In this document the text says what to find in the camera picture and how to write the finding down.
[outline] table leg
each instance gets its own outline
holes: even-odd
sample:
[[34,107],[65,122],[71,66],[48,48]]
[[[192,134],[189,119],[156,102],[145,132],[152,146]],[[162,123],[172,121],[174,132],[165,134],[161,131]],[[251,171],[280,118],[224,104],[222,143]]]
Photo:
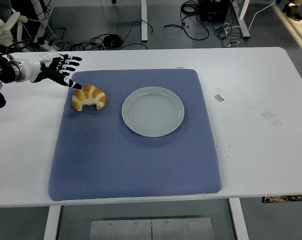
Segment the table leg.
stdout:
[[60,219],[61,206],[50,206],[49,214],[47,216],[44,239],[43,240],[55,240],[57,234],[57,228]]
[[244,15],[246,13],[249,2],[250,2],[250,0],[244,0],[244,2],[242,3],[241,9],[240,9],[239,3],[237,1],[234,1],[232,3],[237,22],[239,23],[239,26],[241,27],[241,32],[242,32],[243,38],[245,38],[245,39],[250,38],[250,33],[244,22]]
[[147,6],[146,0],[141,0],[141,41],[147,42]]
[[240,199],[230,198],[229,203],[237,240],[249,240]]

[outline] white plate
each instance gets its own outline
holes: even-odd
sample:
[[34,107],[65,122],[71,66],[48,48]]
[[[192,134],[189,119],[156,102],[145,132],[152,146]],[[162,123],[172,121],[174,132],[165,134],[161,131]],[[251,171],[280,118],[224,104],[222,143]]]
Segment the white plate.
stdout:
[[184,117],[180,98],[170,90],[157,86],[140,88],[123,103],[122,117],[126,125],[145,137],[161,137],[174,131]]

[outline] tabletop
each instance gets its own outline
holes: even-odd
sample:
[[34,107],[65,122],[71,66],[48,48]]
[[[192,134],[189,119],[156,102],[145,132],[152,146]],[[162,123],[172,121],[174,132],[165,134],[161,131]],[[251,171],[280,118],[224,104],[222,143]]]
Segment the tabletop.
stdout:
[[[40,53],[14,53],[28,59]],[[105,204],[302,194],[302,79],[279,47],[77,51],[76,72],[193,69],[219,159],[214,194],[52,201],[47,193],[68,88],[51,80],[4,84],[0,207]]]

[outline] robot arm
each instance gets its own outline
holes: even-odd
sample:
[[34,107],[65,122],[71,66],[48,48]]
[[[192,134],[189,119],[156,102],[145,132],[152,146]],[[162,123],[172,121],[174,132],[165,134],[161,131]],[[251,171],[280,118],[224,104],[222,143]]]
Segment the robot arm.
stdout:
[[[29,59],[14,59],[8,56],[10,61],[0,55],[0,88],[1,82],[7,84],[11,82],[21,83],[30,81],[37,83],[43,79],[51,79],[56,83],[81,89],[82,86],[67,76],[75,71],[73,66],[79,66],[82,60],[77,56],[50,52],[33,56]],[[5,99],[0,93],[0,108],[5,105]]]

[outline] black device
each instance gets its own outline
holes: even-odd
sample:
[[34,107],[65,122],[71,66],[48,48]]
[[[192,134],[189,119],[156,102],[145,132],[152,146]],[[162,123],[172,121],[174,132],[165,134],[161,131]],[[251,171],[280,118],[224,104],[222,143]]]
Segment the black device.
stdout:
[[224,22],[231,0],[199,0],[201,21]]

